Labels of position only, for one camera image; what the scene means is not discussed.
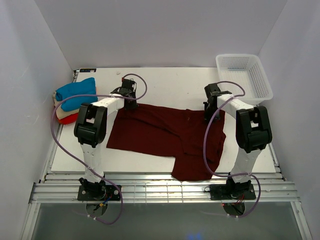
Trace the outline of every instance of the maroon t-shirt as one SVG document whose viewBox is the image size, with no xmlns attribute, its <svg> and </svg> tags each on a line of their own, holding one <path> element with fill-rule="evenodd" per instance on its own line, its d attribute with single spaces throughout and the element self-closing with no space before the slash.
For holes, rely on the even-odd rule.
<svg viewBox="0 0 320 240">
<path fill-rule="evenodd" d="M 225 112 L 209 130 L 206 158 L 212 171 L 219 166 L 226 135 Z M 204 111 L 180 110 L 139 104 L 133 110 L 119 110 L 107 148 L 175 157 L 171 175 L 179 181 L 211 179 L 203 159 L 203 144 L 208 124 Z"/>
</svg>

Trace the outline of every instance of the white wall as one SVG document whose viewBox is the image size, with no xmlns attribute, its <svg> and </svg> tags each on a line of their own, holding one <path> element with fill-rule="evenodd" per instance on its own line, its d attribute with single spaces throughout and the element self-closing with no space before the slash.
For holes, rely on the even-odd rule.
<svg viewBox="0 0 320 240">
<path fill-rule="evenodd" d="M 281 170 L 296 183 L 320 239 L 320 2 L 288 0 L 259 54 L 274 98 L 268 108 Z"/>
<path fill-rule="evenodd" d="M 35 0 L 72 69 L 258 54 L 287 0 Z"/>
<path fill-rule="evenodd" d="M 34 0 L 0 0 L 0 239 L 17 240 L 52 143 L 53 91 L 72 71 Z"/>
</svg>

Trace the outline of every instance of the stack of folded clothes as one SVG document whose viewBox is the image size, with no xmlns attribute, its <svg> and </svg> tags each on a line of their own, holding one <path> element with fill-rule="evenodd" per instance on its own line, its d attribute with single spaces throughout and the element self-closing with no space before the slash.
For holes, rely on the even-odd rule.
<svg viewBox="0 0 320 240">
<path fill-rule="evenodd" d="M 72 82 L 60 87 L 53 93 L 54 106 L 57 106 L 62 100 L 82 94 L 97 94 L 96 82 L 93 77 L 80 82 Z M 79 108 L 82 103 L 93 103 L 98 101 L 96 96 L 80 96 L 71 98 L 62 103 L 56 110 L 56 117 L 60 124 L 71 124 L 77 120 Z"/>
</svg>

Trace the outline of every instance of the white basket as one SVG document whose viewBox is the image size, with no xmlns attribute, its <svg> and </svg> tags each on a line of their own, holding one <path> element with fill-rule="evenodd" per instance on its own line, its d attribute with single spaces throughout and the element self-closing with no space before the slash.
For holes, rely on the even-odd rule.
<svg viewBox="0 0 320 240">
<path fill-rule="evenodd" d="M 257 105 L 264 100 L 270 100 L 274 94 L 259 57 L 252 54 L 222 54 L 215 58 L 220 81 L 231 81 L 241 85 L 245 96 L 241 101 Z M 222 91 L 230 91 L 233 95 L 242 94 L 239 87 L 222 83 Z"/>
</svg>

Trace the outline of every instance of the white table surface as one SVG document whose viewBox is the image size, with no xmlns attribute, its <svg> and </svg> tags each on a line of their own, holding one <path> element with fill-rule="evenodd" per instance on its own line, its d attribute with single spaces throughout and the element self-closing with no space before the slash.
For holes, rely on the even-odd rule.
<svg viewBox="0 0 320 240">
<path fill-rule="evenodd" d="M 161 68 L 97 68 L 96 72 L 79 73 L 77 82 L 94 77 L 98 94 L 109 94 L 121 85 L 121 77 L 128 73 L 142 76 L 148 84 L 147 94 L 138 103 L 176 109 L 203 110 L 206 101 L 204 87 L 218 82 L 218 71 L 215 67 L 161 67 Z M 140 96 L 145 87 L 136 77 L 136 95 Z M 227 90 L 226 83 L 220 85 L 221 90 Z M 117 113 L 108 116 L 107 135 L 102 143 L 107 145 L 110 132 Z M 71 153 L 83 159 L 82 150 L 74 136 L 74 124 L 64 125 L 59 141 Z M 217 173 L 229 172 L 236 161 L 238 145 L 236 142 L 236 120 L 225 115 L 223 132 L 226 135 L 223 153 Z M 132 151 L 101 148 L 104 172 L 109 173 L 171 173 L 174 167 L 174 157 L 160 157 Z M 51 167 L 52 172 L 84 172 L 85 167 L 64 153 L 59 147 L 56 150 Z M 254 173 L 275 173 L 273 158 L 267 147 L 259 155 L 253 168 Z"/>
</svg>

